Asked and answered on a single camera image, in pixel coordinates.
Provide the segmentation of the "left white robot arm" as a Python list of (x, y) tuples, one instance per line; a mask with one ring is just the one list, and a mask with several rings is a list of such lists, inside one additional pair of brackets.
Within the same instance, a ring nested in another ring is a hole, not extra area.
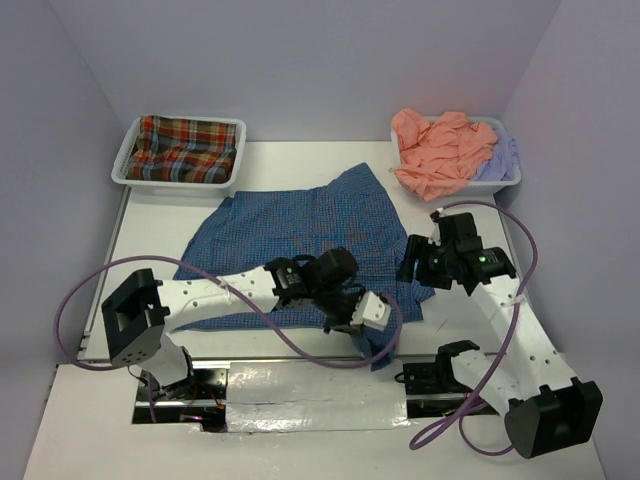
[(312, 305), (325, 315), (327, 330), (383, 328), (386, 308), (374, 293), (354, 285), (358, 270), (343, 248), (319, 257), (277, 258), (215, 281), (164, 281), (150, 269), (137, 270), (101, 306), (109, 359), (115, 367), (141, 366), (179, 399), (194, 390), (196, 374), (186, 350), (169, 335), (193, 322)]

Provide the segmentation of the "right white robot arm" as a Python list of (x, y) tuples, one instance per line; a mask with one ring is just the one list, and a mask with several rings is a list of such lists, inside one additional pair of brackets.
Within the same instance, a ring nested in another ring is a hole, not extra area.
[(453, 414), (416, 434), (410, 449), (425, 447), (483, 405), (502, 418), (511, 450), (525, 459), (588, 442), (603, 395), (595, 382), (578, 378), (538, 321), (524, 294), (533, 272), (518, 273), (502, 248), (485, 246), (472, 214), (440, 208), (430, 217), (433, 233), (409, 237), (398, 279), (433, 289), (461, 286), (501, 345), (493, 356), (470, 340), (439, 348), (437, 384), (470, 393)]

